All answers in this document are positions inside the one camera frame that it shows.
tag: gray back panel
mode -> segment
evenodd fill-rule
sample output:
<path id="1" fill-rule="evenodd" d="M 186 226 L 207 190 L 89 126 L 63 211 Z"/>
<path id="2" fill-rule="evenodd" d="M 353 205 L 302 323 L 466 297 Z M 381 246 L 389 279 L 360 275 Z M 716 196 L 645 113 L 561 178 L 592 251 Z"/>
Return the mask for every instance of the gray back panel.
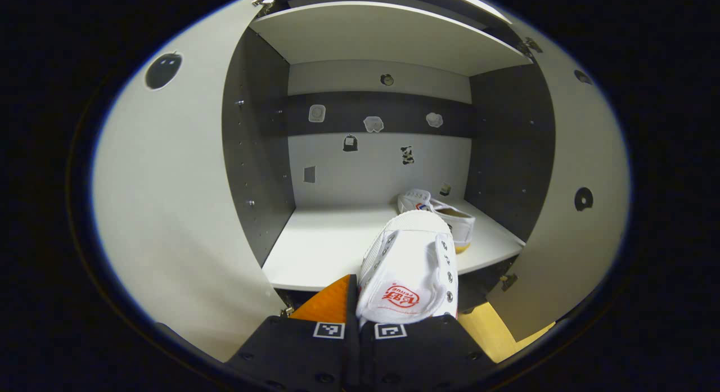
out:
<path id="1" fill-rule="evenodd" d="M 478 108 L 465 200 L 527 241 L 555 158 L 555 116 L 537 64 L 470 78 Z"/>
<path id="2" fill-rule="evenodd" d="M 325 121 L 308 121 L 311 105 L 326 107 Z M 367 132 L 363 120 L 368 116 L 382 119 L 383 133 L 423 133 L 427 135 L 476 135 L 475 107 L 464 102 L 425 97 L 398 92 L 320 92 L 292 95 L 285 108 L 288 134 L 316 135 L 319 133 Z M 443 125 L 433 128 L 425 116 L 434 112 L 442 115 Z"/>
<path id="3" fill-rule="evenodd" d="M 278 113 L 289 71 L 282 56 L 247 29 L 232 54 L 223 92 L 227 181 L 260 266 L 295 210 L 286 114 Z"/>

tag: wooden floor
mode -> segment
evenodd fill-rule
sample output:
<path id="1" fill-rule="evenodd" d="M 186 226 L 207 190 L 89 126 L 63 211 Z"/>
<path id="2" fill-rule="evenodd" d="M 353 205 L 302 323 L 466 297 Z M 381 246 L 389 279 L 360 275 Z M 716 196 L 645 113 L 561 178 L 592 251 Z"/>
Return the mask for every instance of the wooden floor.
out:
<path id="1" fill-rule="evenodd" d="M 524 349 L 555 325 L 555 322 L 552 322 L 534 335 L 515 341 L 502 319 L 487 302 L 476 307 L 469 315 L 458 316 L 457 320 L 494 362 L 503 361 Z"/>

